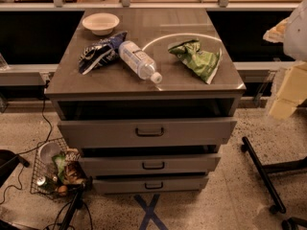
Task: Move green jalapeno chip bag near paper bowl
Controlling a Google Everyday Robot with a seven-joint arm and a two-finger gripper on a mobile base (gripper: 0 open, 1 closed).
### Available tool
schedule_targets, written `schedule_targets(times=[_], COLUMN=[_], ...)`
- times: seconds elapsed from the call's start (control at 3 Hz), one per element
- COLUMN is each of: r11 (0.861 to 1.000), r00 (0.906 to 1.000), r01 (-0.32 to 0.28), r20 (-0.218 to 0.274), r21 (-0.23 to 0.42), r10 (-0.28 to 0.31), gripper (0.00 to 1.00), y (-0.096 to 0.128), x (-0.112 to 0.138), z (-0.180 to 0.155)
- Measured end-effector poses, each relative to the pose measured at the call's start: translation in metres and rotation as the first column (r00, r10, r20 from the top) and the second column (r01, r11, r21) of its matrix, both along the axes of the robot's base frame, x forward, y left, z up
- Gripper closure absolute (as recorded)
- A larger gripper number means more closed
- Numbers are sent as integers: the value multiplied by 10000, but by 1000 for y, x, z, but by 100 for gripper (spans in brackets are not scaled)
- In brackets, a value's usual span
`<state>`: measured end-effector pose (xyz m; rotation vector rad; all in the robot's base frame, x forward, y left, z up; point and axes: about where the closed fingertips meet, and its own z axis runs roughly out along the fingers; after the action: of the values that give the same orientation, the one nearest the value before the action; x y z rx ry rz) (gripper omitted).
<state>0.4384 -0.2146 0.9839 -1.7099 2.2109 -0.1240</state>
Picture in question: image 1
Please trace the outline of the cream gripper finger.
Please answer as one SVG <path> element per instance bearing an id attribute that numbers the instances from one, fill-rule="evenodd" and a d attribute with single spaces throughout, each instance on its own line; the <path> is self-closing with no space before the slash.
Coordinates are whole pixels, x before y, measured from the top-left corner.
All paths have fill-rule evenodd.
<path id="1" fill-rule="evenodd" d="M 285 120 L 307 100 L 307 62 L 297 61 L 288 68 L 282 68 L 274 83 L 275 94 L 269 115 L 276 120 Z"/>
<path id="2" fill-rule="evenodd" d="M 263 39 L 271 43 L 283 42 L 287 22 L 287 18 L 281 20 L 278 24 L 265 32 Z"/>

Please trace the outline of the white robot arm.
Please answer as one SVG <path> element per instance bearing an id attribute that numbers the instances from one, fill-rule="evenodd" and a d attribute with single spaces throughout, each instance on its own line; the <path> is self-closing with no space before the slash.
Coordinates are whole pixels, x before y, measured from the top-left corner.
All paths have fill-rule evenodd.
<path id="1" fill-rule="evenodd" d="M 269 111 L 276 120 L 285 120 L 307 100 L 307 0 L 303 0 L 289 17 L 267 30 L 263 39 L 282 42 L 284 54 L 295 60 L 295 64 L 284 71 Z"/>

